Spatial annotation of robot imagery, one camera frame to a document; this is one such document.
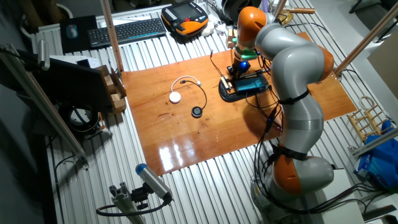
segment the wooden table surface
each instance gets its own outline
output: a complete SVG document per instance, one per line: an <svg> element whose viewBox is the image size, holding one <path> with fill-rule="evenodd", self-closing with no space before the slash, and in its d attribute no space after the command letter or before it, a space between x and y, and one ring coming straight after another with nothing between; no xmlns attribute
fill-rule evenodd
<svg viewBox="0 0 398 224"><path fill-rule="evenodd" d="M232 64L232 58L231 50L213 54L213 61L223 74L228 73L226 67ZM251 71L260 69L257 60L250 63ZM205 96L196 85L177 82L174 90L181 94L181 102L169 101L171 84L184 75L196 77L206 91L208 102L201 118L191 115L194 106L205 104ZM266 78L272 85L270 76ZM210 56L123 72L122 80L146 163L157 175L253 145L264 131L265 118L258 109L245 100L227 103L221 99L220 76ZM321 83L309 85L308 89L319 102L325 121L356 110L333 74ZM260 96L262 106L276 100L268 90ZM249 102L255 104L254 97ZM278 135L279 127L275 125L266 139Z"/></svg>

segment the keyboard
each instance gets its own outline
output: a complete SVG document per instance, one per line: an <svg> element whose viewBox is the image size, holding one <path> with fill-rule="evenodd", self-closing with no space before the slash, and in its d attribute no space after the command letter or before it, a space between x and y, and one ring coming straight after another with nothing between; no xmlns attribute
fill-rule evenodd
<svg viewBox="0 0 398 224"><path fill-rule="evenodd" d="M166 34L160 18L146 19L143 21L130 22L114 27L119 44L126 44L139 40L147 40ZM91 47L104 47L111 45L108 28L92 29L87 31Z"/></svg>

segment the metal grating floor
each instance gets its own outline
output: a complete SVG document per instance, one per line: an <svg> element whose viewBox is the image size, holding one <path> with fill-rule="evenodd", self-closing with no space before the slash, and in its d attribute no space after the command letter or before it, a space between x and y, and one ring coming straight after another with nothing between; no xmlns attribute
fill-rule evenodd
<svg viewBox="0 0 398 224"><path fill-rule="evenodd" d="M292 7L312 7L308 0L290 0ZM114 17L160 17L161 7L122 12ZM98 24L104 21L97 17ZM296 14L291 24L313 22L325 26L317 14ZM314 26L295 26L292 32L307 32L312 41L329 50L335 57L337 66L345 57L332 37ZM190 58L209 55L211 50L226 50L225 36L214 33L209 37L199 37L191 42L178 44L167 34L165 37L121 45L121 55L126 71L180 62ZM49 42L51 55L63 55L60 29L58 25L40 28L32 36L36 51L37 42ZM97 58L100 63L116 68L113 51L110 48L86 50L68 55L85 55ZM353 72L344 72L341 84L353 103L359 108L359 98L368 95L377 102L361 77ZM310 151L314 156L328 159L339 168L345 168L352 184L360 180L353 174L354 158L347 147L362 145L348 117L342 116L325 122L325 130ZM265 142L271 151L269 141ZM90 141L83 142L88 155L90 168L83 170L76 159L61 164L55 174L50 169L53 183L54 202L58 223L129 223L127 218L99 217L96 208L111 204L110 185L124 181L131 189L141 187L142 180L135 173L137 164L145 162L137 136L131 111L127 108L121 114L106 118L106 131ZM72 153L57 138L47 149L50 167ZM199 164L176 170L161 178L168 185L175 201L171 206L144 215L147 223L259 223L262 217L250 198L249 183L253 175L254 147L248 146L229 154L210 159ZM55 175L59 181L59 197L55 186ZM151 208L160 205L157 197L150 196Z"/></svg>

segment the blue bag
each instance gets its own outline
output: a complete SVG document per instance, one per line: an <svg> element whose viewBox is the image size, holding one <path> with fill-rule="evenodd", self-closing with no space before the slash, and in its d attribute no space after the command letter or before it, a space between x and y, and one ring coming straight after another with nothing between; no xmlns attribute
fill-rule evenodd
<svg viewBox="0 0 398 224"><path fill-rule="evenodd" d="M390 121L382 125L382 129L391 126ZM365 144L380 136L369 136ZM398 142L391 139L362 155L355 165L355 174L366 179L377 180L391 192L398 190Z"/></svg>

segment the computer monitor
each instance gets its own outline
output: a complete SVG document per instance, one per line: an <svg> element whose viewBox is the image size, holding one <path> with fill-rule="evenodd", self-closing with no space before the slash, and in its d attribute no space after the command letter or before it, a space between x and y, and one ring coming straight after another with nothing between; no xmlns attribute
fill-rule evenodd
<svg viewBox="0 0 398 224"><path fill-rule="evenodd" d="M21 50L18 50L18 53L24 60L37 63L36 54ZM89 107L97 112L113 112L113 102L100 70L51 58L49 70L32 73L51 100L71 103L76 107ZM4 72L0 83L15 91L23 90L9 71Z"/></svg>

